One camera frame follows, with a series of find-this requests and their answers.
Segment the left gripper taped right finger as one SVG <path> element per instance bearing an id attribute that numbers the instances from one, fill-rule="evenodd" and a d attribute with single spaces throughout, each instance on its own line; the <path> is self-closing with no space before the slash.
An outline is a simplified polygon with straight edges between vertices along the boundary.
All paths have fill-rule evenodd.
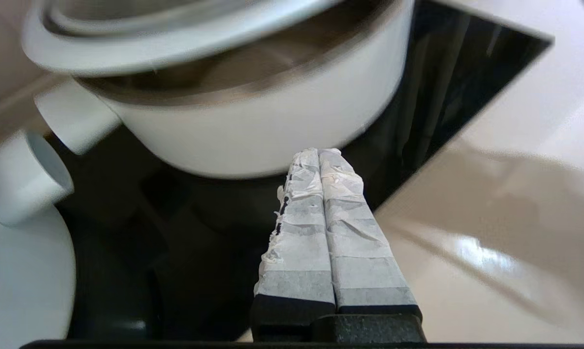
<path id="1" fill-rule="evenodd" d="M 365 200 L 362 178 L 339 150 L 323 149 L 318 157 L 338 313 L 422 317 Z"/>

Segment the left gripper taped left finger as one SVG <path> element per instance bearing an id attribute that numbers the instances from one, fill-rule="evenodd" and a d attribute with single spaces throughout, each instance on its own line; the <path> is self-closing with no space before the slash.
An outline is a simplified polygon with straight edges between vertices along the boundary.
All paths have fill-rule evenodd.
<path id="1" fill-rule="evenodd" d="M 251 307 L 255 342 L 305 342 L 336 311 L 318 150 L 294 155 L 262 254 Z"/>

